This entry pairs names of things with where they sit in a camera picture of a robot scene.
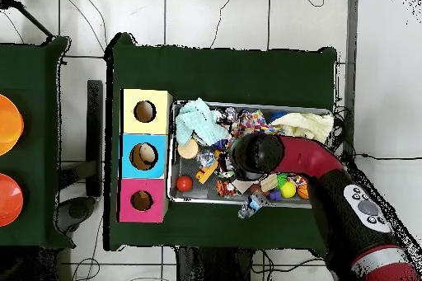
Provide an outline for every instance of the round hole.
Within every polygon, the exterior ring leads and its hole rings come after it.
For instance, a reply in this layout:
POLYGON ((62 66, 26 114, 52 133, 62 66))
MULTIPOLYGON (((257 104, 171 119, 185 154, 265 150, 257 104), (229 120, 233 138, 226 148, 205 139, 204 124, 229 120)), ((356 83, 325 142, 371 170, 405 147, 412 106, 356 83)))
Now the round hole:
POLYGON ((148 143, 136 144, 130 151, 129 160, 138 170, 151 170, 158 160, 157 149, 148 143))
POLYGON ((147 123, 155 119, 157 115, 157 110, 155 105, 151 101, 140 101, 134 107, 135 119, 139 122, 147 123))
POLYGON ((148 211, 152 206, 152 196, 147 191, 140 190, 132 195, 130 203, 138 211, 148 211))

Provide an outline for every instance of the blue box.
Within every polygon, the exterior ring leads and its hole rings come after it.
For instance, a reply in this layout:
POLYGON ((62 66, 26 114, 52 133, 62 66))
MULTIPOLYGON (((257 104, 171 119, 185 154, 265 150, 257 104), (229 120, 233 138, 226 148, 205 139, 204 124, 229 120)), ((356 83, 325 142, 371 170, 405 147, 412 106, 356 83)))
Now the blue box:
POLYGON ((166 141, 165 135, 150 134, 123 134, 122 178, 164 178, 166 164, 166 141), (140 170, 130 162, 130 152, 137 144, 148 143, 156 150, 155 164, 148 170, 140 170))

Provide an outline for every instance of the robot control buttons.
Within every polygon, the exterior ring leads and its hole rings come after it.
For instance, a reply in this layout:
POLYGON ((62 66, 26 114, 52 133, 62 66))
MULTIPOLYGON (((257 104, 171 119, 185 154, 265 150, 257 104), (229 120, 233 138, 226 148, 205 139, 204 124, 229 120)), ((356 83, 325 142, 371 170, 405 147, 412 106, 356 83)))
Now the robot control buttons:
POLYGON ((347 185, 343 190, 343 196, 365 227, 375 232, 392 231, 386 223, 381 209, 370 199, 363 188, 354 184, 347 185))
POLYGON ((377 205, 367 200, 359 202, 358 209, 360 212, 363 212, 368 216, 377 216, 379 212, 377 205))

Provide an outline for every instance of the table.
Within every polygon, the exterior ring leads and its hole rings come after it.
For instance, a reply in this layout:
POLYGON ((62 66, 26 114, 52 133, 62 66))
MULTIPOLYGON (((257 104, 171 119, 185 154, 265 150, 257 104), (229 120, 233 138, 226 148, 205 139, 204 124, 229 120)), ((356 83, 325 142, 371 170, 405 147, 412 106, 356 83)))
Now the table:
POLYGON ((238 206, 172 203, 160 224, 116 222, 120 89, 167 90, 174 100, 288 105, 332 110, 336 51, 136 46, 119 33, 106 52, 104 247, 232 246, 324 252, 309 208, 263 208, 241 220, 238 206))
POLYGON ((12 100, 25 122, 16 146, 0 156, 0 172, 22 188, 18 219, 0 228, 1 246, 72 247, 54 227, 58 178, 57 71, 68 47, 64 37, 45 44, 0 44, 0 93, 12 100))

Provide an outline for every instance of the cluttered tray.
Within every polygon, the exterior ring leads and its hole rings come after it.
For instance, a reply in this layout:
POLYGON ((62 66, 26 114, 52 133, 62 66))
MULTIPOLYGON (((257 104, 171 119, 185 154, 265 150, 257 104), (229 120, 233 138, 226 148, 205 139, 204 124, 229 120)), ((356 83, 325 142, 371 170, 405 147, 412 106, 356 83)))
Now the cluttered tray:
MULTIPOLYGON (((249 190, 244 191, 242 194, 235 189, 237 192, 233 195, 224 195, 220 196, 218 194, 218 183, 221 183, 221 176, 218 176, 217 170, 209 176, 209 178, 204 182, 200 183, 196 178, 199 169, 201 167, 197 156, 192 157, 191 159, 186 159, 181 157, 178 153, 177 141, 176 141, 176 117, 180 112, 182 106, 187 104, 188 101, 174 101, 171 105, 170 121, 171 121, 171 132, 169 136, 169 157, 167 165, 167 184, 166 192, 167 196, 176 202, 189 202, 189 203, 205 203, 205 204, 238 204, 242 205, 250 194, 249 190), (192 186, 189 191, 180 191, 177 189, 177 181, 179 177, 187 176, 191 178, 192 186)), ((245 111, 245 114, 254 116, 263 116, 264 120, 269 123, 271 119, 276 118, 277 114, 280 112, 283 113, 299 113, 299 114, 315 114, 315 115, 330 115, 332 113, 329 110, 325 109, 315 109, 315 108, 296 108, 296 107, 287 107, 287 106, 272 106, 272 105, 248 105, 248 104, 230 104, 230 103, 217 103, 217 102, 205 102, 205 104, 211 110, 217 110, 220 112, 225 112, 228 108, 231 112, 233 109, 236 114, 239 115, 242 111, 245 111)), ((199 140, 199 150, 206 146, 202 146, 200 143, 200 138, 196 136, 196 139, 199 140)), ((298 192, 294 194, 293 197, 289 199, 281 199, 281 201, 268 200, 267 206, 273 207, 292 207, 292 208, 310 208, 311 205, 308 199, 302 199, 298 196, 298 192)))

